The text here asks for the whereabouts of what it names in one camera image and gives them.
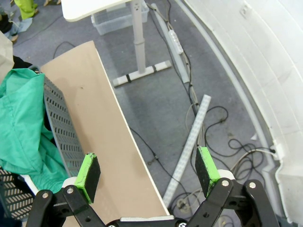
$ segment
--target power outlet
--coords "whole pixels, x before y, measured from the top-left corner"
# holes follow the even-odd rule
[[[242,7],[240,8],[240,13],[245,19],[250,16],[251,6],[246,1],[243,2]]]

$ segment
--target bolt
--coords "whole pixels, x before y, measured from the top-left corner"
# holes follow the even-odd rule
[[[68,194],[71,194],[71,193],[73,193],[73,191],[74,191],[73,188],[69,188],[69,189],[67,190],[67,193],[68,193]]]
[[[255,188],[255,187],[256,187],[256,184],[253,182],[250,182],[250,188]]]
[[[229,182],[227,180],[222,181],[222,185],[224,187],[227,187],[229,185]]]
[[[47,193],[43,193],[42,197],[43,197],[43,199],[45,199],[45,198],[48,197],[48,194]]]
[[[186,223],[182,222],[178,225],[178,227],[185,227],[186,226]]]

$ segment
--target beige bag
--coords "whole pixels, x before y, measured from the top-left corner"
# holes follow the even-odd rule
[[[0,32],[0,83],[13,66],[13,43]]]

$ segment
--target table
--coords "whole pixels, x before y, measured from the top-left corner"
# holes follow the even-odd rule
[[[60,55],[41,71],[63,92],[84,152],[97,154],[101,177],[93,209],[120,217],[168,215],[129,130],[93,41]],[[78,226],[69,217],[64,226]]]
[[[130,0],[62,0],[62,11],[64,18],[67,21],[73,22],[127,1]],[[146,67],[141,1],[142,0],[131,1],[134,29],[134,46],[138,70],[136,72],[132,72],[114,79],[113,85],[115,87],[127,82],[131,82],[134,79],[141,78],[154,72],[171,67],[170,61],[164,61],[153,66]]]

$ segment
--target transparent plastic bin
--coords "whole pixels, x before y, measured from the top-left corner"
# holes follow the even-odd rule
[[[127,2],[124,4],[125,7],[115,10],[103,10],[91,15],[91,22],[100,35],[133,25],[131,3]],[[145,23],[147,22],[147,13],[149,12],[145,1],[142,1],[141,9],[142,22]]]

